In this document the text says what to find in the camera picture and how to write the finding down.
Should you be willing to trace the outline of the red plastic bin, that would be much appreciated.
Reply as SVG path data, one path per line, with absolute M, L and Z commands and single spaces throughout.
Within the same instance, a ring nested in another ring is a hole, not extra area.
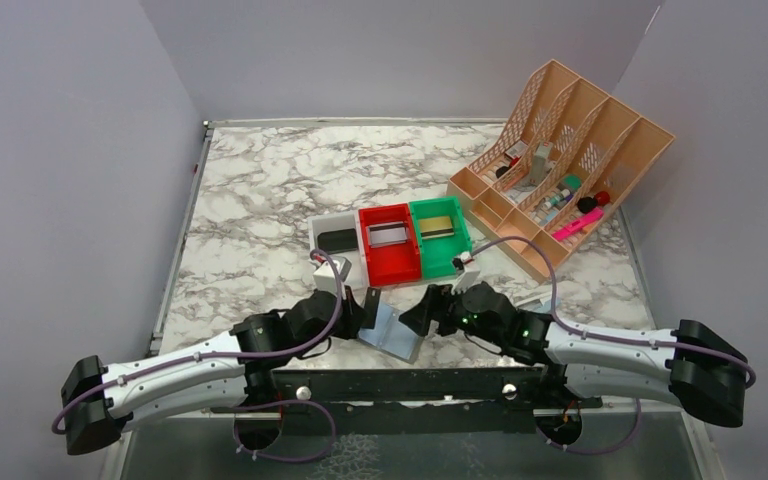
M 407 203 L 362 208 L 358 211 L 358 219 L 370 286 L 383 287 L 421 279 L 417 236 Z M 367 228 L 391 222 L 403 222 L 407 227 L 409 240 L 402 244 L 371 248 L 368 245 Z

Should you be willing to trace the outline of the green plastic bin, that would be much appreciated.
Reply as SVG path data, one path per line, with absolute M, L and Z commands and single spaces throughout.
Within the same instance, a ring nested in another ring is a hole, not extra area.
M 455 196 L 408 203 L 420 253 L 423 279 L 455 274 L 452 259 L 472 247 L 459 199 Z

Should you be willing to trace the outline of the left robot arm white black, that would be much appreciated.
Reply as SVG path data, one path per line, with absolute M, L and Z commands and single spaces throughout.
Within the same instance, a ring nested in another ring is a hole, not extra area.
M 142 360 L 78 360 L 60 389 L 52 430 L 71 456 L 101 450 L 150 421 L 214 407 L 269 403 L 273 370 L 333 337 L 357 338 L 375 317 L 351 290 L 317 290 L 289 309 L 253 314 L 213 338 Z

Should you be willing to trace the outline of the grey card holder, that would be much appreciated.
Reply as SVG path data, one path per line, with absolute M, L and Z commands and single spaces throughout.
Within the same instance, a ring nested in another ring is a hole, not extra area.
M 380 303 L 375 326 L 361 328 L 358 340 L 408 364 L 416 362 L 423 338 L 399 321 L 401 311 Z

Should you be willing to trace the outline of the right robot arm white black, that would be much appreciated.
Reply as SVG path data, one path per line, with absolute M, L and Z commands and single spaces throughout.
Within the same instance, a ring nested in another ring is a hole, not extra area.
M 695 320 L 644 331 L 562 324 L 551 313 L 515 306 L 481 282 L 462 292 L 432 284 L 399 321 L 420 336 L 436 323 L 441 336 L 461 331 L 518 363 L 544 365 L 546 390 L 564 400 L 649 399 L 712 425 L 743 424 L 748 359 Z

